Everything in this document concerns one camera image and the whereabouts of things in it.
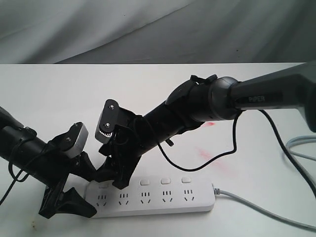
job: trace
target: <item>power socket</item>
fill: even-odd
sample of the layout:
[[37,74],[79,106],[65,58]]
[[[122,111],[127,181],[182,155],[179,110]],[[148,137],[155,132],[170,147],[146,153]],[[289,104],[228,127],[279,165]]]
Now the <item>power socket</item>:
[[215,203],[212,183],[206,175],[132,177],[119,190],[112,181],[92,181],[85,199],[97,209],[93,218],[210,211]]

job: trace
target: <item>gray cable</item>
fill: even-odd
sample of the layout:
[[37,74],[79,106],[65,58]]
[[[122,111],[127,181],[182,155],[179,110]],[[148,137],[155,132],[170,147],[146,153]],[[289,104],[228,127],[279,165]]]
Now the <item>gray cable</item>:
[[292,138],[291,140],[289,140],[286,143],[285,146],[286,146],[286,148],[289,150],[289,152],[292,155],[316,161],[315,157],[308,156],[308,155],[305,155],[305,154],[301,154],[301,153],[298,153],[298,152],[294,152],[294,151],[291,150],[292,147],[295,147],[295,146],[298,146],[298,145],[302,145],[302,144],[306,144],[306,143],[316,143],[316,136],[295,137],[295,138]]
[[285,224],[288,224],[288,225],[291,225],[291,226],[295,226],[295,227],[298,227],[300,229],[305,229],[305,230],[308,230],[308,231],[312,231],[312,232],[316,232],[316,227],[315,226],[310,226],[310,225],[306,225],[306,224],[303,224],[303,223],[300,223],[300,222],[297,222],[297,221],[292,221],[292,220],[289,220],[285,217],[282,217],[282,216],[279,216],[279,215],[276,215],[270,211],[267,211],[265,209],[263,209],[262,207],[259,207],[257,206],[256,204],[253,204],[252,202],[249,202],[245,199],[243,199],[242,197],[239,197],[235,194],[232,194],[230,192],[226,192],[226,191],[223,191],[223,190],[220,190],[220,189],[214,189],[214,194],[215,195],[220,195],[220,194],[223,194],[223,195],[226,195],[226,196],[229,196],[233,199],[235,199],[236,201],[260,212],[261,214],[264,214],[268,217],[271,217],[277,221],[280,221],[280,222],[283,222]]

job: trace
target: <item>white table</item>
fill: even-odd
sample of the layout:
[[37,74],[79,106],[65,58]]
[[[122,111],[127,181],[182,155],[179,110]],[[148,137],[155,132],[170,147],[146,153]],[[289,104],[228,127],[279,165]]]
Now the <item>white table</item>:
[[[0,65],[0,101],[24,125],[48,141],[82,121],[90,132],[85,151],[99,167],[104,157],[94,131],[106,99],[121,107],[145,114],[160,104],[191,74],[211,74],[247,80],[295,64],[212,65]],[[296,110],[269,111],[284,142],[298,135],[312,134]],[[196,167],[208,157],[230,150],[232,122],[215,122],[173,138],[175,146],[164,145],[179,165]],[[316,225],[316,201],[294,167],[283,159],[267,120],[257,111],[244,113],[237,126],[238,152],[221,158],[200,172],[210,175],[216,187],[248,199],[276,214]],[[316,155],[312,145],[297,150]],[[300,159],[316,178],[316,163]],[[11,183],[7,161],[0,159],[0,195]],[[181,173],[169,165],[159,150],[146,153],[134,175]],[[67,188],[82,194],[87,184],[71,176]],[[33,177],[16,184],[0,207],[0,235],[3,237],[103,237],[103,236],[315,236],[270,219],[231,199],[217,197],[209,213],[85,219],[58,214],[47,220],[39,216],[44,185]]]

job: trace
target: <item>robotic arm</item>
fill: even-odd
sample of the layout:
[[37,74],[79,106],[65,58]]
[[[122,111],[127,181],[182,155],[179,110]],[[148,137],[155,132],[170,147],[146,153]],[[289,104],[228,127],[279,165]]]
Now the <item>robotic arm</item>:
[[0,156],[9,161],[9,171],[16,165],[47,185],[40,215],[55,213],[91,217],[95,208],[74,188],[63,192],[68,175],[88,181],[113,180],[119,189],[128,186],[141,155],[157,143],[189,130],[205,121],[232,120],[243,110],[297,108],[311,131],[316,132],[316,62],[261,76],[245,82],[234,78],[206,79],[191,76],[160,105],[145,116],[119,107],[107,100],[101,113],[95,138],[103,143],[99,152],[106,156],[95,170],[83,151],[87,131],[82,122],[47,144],[34,130],[24,127],[0,107]]

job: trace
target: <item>white power strip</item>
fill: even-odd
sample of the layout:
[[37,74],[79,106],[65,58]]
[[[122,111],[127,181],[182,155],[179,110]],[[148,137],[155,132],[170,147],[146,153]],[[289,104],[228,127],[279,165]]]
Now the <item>white power strip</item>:
[[132,177],[119,190],[112,181],[90,182],[85,199],[97,209],[93,218],[210,211],[215,195],[209,177]]

